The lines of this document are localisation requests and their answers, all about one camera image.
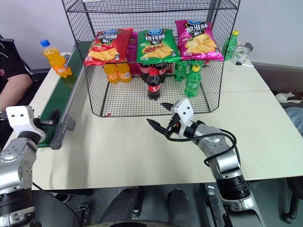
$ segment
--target shoe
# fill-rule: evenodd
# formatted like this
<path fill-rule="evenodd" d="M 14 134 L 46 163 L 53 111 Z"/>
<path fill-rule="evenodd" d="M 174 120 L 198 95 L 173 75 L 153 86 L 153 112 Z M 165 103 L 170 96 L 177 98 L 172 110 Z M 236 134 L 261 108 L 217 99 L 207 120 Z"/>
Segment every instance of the shoe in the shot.
<path fill-rule="evenodd" d="M 303 92 L 279 93 L 276 99 L 279 103 L 300 103 L 303 100 Z"/>

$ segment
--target black shirt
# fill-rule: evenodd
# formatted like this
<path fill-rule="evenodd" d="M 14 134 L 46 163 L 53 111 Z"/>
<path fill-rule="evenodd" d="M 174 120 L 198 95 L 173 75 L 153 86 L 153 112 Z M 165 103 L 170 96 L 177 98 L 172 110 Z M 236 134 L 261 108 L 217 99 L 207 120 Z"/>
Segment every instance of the black shirt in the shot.
<path fill-rule="evenodd" d="M 19 74 L 28 74 L 28 72 L 14 49 L 14 43 L 0 41 L 0 93 L 8 78 Z"/>

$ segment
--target potato chip bag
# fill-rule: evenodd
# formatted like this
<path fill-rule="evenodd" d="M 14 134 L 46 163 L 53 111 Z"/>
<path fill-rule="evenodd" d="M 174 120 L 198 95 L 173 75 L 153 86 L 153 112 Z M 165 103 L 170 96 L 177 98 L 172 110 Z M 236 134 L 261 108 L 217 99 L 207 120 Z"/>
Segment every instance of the potato chip bag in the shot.
<path fill-rule="evenodd" d="M 178 60 L 180 60 L 180 54 L 171 29 L 158 28 L 139 32 L 138 63 L 156 64 Z"/>
<path fill-rule="evenodd" d="M 214 41 L 212 23 L 201 20 L 178 20 L 175 22 L 182 60 L 224 60 Z"/>
<path fill-rule="evenodd" d="M 98 32 L 83 64 L 104 65 L 108 62 L 125 62 L 126 49 L 132 32 L 132 28 Z"/>

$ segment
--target green chip bag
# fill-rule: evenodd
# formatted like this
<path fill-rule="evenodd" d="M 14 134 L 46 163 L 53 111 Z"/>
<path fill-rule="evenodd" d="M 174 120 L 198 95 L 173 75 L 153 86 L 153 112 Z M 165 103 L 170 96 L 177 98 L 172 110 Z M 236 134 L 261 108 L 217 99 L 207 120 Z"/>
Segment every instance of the green chip bag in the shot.
<path fill-rule="evenodd" d="M 180 60 L 171 29 L 158 28 L 139 32 L 137 62 L 155 64 Z"/>

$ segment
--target blue bottle cap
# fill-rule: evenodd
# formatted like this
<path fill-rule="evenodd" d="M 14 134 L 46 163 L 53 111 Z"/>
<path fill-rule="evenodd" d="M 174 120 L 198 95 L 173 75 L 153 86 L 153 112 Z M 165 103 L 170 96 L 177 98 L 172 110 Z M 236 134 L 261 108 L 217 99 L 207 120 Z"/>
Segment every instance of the blue bottle cap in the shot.
<path fill-rule="evenodd" d="M 41 45 L 42 45 L 43 47 L 46 47 L 46 46 L 49 46 L 49 45 L 50 45 L 50 44 L 49 44 L 49 41 L 48 41 L 47 39 L 41 40 L 40 43 L 41 43 Z"/>

